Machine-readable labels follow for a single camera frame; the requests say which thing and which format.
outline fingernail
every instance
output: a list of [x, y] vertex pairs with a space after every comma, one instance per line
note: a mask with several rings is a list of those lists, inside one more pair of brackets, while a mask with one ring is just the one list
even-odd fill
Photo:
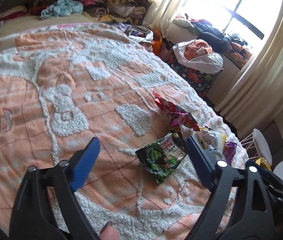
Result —
[[113, 226], [113, 222], [112, 221], [108, 221], [107, 223], [106, 223], [106, 225], [104, 225], [104, 227], [100, 230], [100, 234], [106, 229], [106, 227], [108, 227], [108, 226]]

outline white chair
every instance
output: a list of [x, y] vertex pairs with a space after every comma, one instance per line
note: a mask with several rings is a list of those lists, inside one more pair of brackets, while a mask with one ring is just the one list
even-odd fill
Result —
[[253, 132], [240, 143], [246, 150], [252, 148], [256, 149], [256, 155], [252, 158], [249, 158], [250, 160], [256, 160], [263, 157], [268, 162], [269, 166], [272, 166], [273, 158], [271, 150], [269, 149], [264, 135], [259, 130], [254, 129]]

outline silver screw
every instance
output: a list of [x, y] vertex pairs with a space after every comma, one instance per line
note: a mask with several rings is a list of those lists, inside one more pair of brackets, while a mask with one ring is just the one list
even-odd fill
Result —
[[249, 170], [250, 170], [251, 172], [257, 172], [257, 168], [254, 167], [254, 166], [249, 166]]
[[225, 161], [218, 161], [217, 164], [220, 167], [226, 167], [227, 166], [227, 162], [225, 162]]
[[30, 167], [28, 168], [28, 171], [29, 171], [29, 172], [33, 172], [33, 171], [35, 171], [35, 170], [37, 170], [37, 167], [36, 167], [35, 165], [32, 165], [32, 166], [30, 166]]
[[63, 160], [63, 161], [61, 161], [61, 162], [59, 163], [59, 166], [61, 166], [61, 167], [66, 167], [68, 164], [69, 164], [68, 161]]

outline curtain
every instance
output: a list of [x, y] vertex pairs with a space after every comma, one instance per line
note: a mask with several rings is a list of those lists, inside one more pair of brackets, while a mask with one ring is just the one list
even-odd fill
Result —
[[278, 19], [260, 53], [252, 57], [215, 106], [244, 138], [262, 130], [283, 110], [283, 0]]
[[149, 7], [143, 26], [159, 30], [166, 36], [166, 30], [174, 20], [178, 8], [186, 0], [149, 0], [152, 4]]

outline window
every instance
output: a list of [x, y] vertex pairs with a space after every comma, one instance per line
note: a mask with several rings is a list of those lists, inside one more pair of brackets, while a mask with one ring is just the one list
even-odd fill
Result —
[[180, 12], [229, 35], [238, 33], [254, 48], [272, 31], [280, 5], [281, 0], [187, 0]]

